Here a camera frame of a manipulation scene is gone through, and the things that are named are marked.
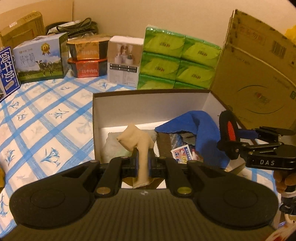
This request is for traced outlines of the person right hand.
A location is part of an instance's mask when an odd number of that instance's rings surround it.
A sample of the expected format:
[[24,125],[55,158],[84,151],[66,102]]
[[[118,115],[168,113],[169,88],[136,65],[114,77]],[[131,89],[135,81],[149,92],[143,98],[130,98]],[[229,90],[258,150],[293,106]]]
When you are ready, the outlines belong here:
[[275,180],[276,190],[283,194],[288,186],[296,185],[296,174],[287,171],[274,171],[273,178]]

